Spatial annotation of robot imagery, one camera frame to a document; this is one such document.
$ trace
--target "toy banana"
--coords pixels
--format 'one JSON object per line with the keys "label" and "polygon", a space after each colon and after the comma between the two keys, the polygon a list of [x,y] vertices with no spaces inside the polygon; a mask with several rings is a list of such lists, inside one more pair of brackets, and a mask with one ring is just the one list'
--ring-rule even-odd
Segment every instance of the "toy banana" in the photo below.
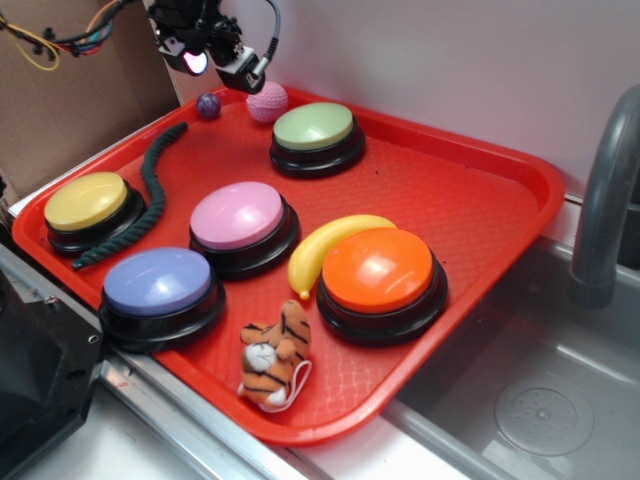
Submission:
{"label": "toy banana", "polygon": [[322,271],[322,263],[333,246],[343,238],[371,228],[397,228],[384,217],[377,215],[349,215],[324,224],[313,231],[296,247],[289,259],[289,284],[302,300]]}

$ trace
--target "faucet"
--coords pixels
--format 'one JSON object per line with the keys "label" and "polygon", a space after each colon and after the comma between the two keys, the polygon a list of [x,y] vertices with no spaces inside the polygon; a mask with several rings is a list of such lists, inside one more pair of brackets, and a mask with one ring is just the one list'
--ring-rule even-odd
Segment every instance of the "faucet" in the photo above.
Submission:
{"label": "faucet", "polygon": [[589,175],[570,268],[571,300],[604,308],[616,265],[640,269],[640,85],[616,104]]}

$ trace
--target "cable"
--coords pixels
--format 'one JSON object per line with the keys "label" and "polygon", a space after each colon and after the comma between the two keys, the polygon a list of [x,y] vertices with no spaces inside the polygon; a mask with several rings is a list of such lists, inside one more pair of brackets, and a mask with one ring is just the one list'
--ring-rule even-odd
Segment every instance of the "cable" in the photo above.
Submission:
{"label": "cable", "polygon": [[278,42],[280,41],[280,9],[278,8],[278,5],[276,5],[276,3],[273,0],[265,0],[269,5],[271,5],[271,8],[273,8],[273,12],[276,16],[276,24],[275,27],[273,29],[273,37],[271,38],[271,43],[269,44],[269,49],[267,50],[267,53],[264,54],[264,56],[271,61],[271,59],[273,58],[273,55],[276,53],[276,48],[278,47]]}
{"label": "cable", "polygon": [[[67,52],[75,57],[97,53],[113,31],[115,16],[127,4],[135,1],[138,0],[111,0],[93,16],[82,34],[69,38],[56,39],[52,28],[45,29],[43,35],[38,36],[10,23],[2,13],[0,13],[0,30],[6,29],[9,32],[16,47],[29,63],[40,70],[51,72],[60,65],[60,52]],[[20,45],[20,40],[33,45],[34,55],[41,55],[46,51],[49,60],[54,64],[48,67],[36,62]]]}
{"label": "cable", "polygon": [[142,173],[142,179],[151,197],[149,208],[120,235],[84,252],[73,262],[72,267],[74,270],[95,265],[105,258],[130,247],[158,223],[158,220],[160,220],[160,217],[162,217],[164,213],[166,195],[158,180],[156,167],[162,153],[167,147],[178,140],[182,134],[187,131],[187,128],[189,127],[186,122],[181,122],[173,127],[169,127],[153,141],[151,147],[149,147],[144,154],[144,162],[140,172]]}

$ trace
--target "sink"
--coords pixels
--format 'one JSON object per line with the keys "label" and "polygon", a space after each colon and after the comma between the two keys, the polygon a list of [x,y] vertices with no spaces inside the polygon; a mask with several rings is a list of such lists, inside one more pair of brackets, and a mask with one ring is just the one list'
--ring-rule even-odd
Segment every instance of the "sink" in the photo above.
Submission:
{"label": "sink", "polygon": [[571,254],[538,239],[385,416],[471,478],[638,478],[640,277],[582,309]]}

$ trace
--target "button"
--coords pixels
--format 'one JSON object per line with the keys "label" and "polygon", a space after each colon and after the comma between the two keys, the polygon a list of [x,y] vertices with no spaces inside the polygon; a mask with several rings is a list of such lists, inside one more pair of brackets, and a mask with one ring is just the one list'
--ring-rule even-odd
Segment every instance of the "button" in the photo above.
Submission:
{"label": "button", "polygon": [[265,238],[280,223],[284,206],[273,187],[240,182],[205,197],[191,214],[191,231],[205,247],[233,250]]}
{"label": "button", "polygon": [[211,268],[202,255],[163,247],[133,255],[113,267],[105,278],[104,293],[121,313],[151,317],[192,306],[211,282]]}
{"label": "button", "polygon": [[276,141],[284,148],[310,151],[344,140],[353,130],[353,114],[343,105],[310,103],[290,110],[273,126]]}
{"label": "button", "polygon": [[433,259],[417,235],[371,229],[340,241],[325,258],[322,278],[332,299],[358,313],[388,313],[418,300],[433,278]]}
{"label": "button", "polygon": [[65,185],[47,202],[44,216],[60,231],[91,227],[115,213],[127,198],[127,185],[120,175],[92,173]]}

